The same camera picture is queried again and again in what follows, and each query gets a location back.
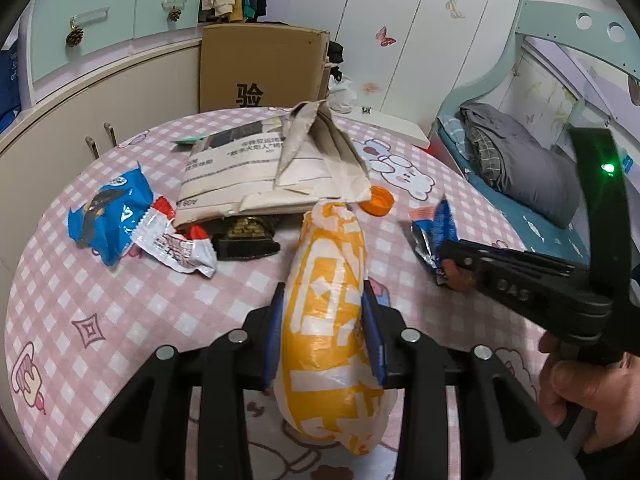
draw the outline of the yellow plastic bag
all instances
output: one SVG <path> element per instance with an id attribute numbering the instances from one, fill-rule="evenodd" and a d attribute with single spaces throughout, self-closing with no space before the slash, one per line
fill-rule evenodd
<path id="1" fill-rule="evenodd" d="M 319 203 L 305 214 L 273 385 L 292 427 L 357 455 L 380 442 L 397 397 L 373 377 L 362 335 L 366 259 L 358 220 L 343 204 Z"/>

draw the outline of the human hand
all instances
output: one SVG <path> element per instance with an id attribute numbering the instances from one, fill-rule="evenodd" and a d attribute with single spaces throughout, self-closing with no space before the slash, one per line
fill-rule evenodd
<path id="1" fill-rule="evenodd" d="M 538 405 L 554 426 L 566 417 L 567 401 L 596 412 L 593 433 L 584 443 L 586 453 L 625 441 L 640 424 L 640 358 L 625 354 L 622 367 L 603 368 L 561 361 L 560 342 L 549 332 L 538 349 L 549 354 L 540 372 Z"/>

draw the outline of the round table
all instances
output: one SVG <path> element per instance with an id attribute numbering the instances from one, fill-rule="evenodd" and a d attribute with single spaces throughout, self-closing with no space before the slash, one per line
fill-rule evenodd
<path id="1" fill-rule="evenodd" d="M 284 112 L 220 110 L 152 128 L 101 156 L 44 213 L 15 274 L 4 344 L 18 418 L 50 478 L 57 478 L 95 419 L 158 346 L 172 344 L 181 351 L 208 346 L 240 326 L 251 309 L 268 304 L 276 284 L 289 273 L 299 234 L 297 223 L 285 225 L 276 234 L 282 245 L 279 254 L 253 262 L 221 262 L 207 280 L 197 273 L 174 272 L 146 254 L 126 255 L 116 266 L 105 267 L 98 256 L 78 249 L 69 238 L 69 208 L 75 210 L 101 185 L 137 163 L 156 195 L 175 202 L 188 151 L 177 149 L 172 140 Z M 369 159 L 372 182 L 396 198 L 384 218 L 354 207 L 377 292 L 388 292 L 391 305 L 402 312 L 408 326 L 441 344 L 499 349 L 498 355 L 535 396 L 543 363 L 536 349 L 542 330 L 477 293 L 463 295 L 437 286 L 408 240 L 408 210 L 434 205 L 446 194 L 461 238 L 523 250 L 518 235 L 484 197 L 432 156 L 390 131 L 336 120 Z M 25 371 L 27 385 L 20 380 Z M 351 456 L 340 446 L 319 447 L 293 434 L 274 400 L 264 394 L 247 392 L 245 403 L 257 480 L 392 478 L 401 395 L 382 444 L 364 458 Z M 195 401 L 193 411 L 197 418 Z M 460 448 L 453 407 L 449 421 L 450 477 L 458 478 Z M 188 478 L 195 478 L 193 435 L 192 431 Z"/>

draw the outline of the butterfly sticker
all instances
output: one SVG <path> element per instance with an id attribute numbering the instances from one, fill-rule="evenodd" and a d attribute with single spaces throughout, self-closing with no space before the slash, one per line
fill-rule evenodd
<path id="1" fill-rule="evenodd" d="M 382 27 L 378 33 L 376 34 L 376 39 L 380 42 L 380 46 L 389 46 L 389 45 L 393 45 L 396 40 L 394 40 L 393 38 L 389 38 L 386 35 L 386 27 Z"/>
<path id="2" fill-rule="evenodd" d="M 466 16 L 458 10 L 458 0 L 449 0 L 444 5 L 454 20 L 464 20 Z"/>

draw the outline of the chinese character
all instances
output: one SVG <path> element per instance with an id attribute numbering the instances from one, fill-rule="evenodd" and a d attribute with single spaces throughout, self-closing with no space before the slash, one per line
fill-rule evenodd
<path id="1" fill-rule="evenodd" d="M 258 88 L 256 83 L 252 83 L 250 87 L 249 85 L 238 83 L 238 99 L 236 99 L 236 103 L 241 108 L 257 107 L 260 106 L 263 94 L 264 92 Z"/>

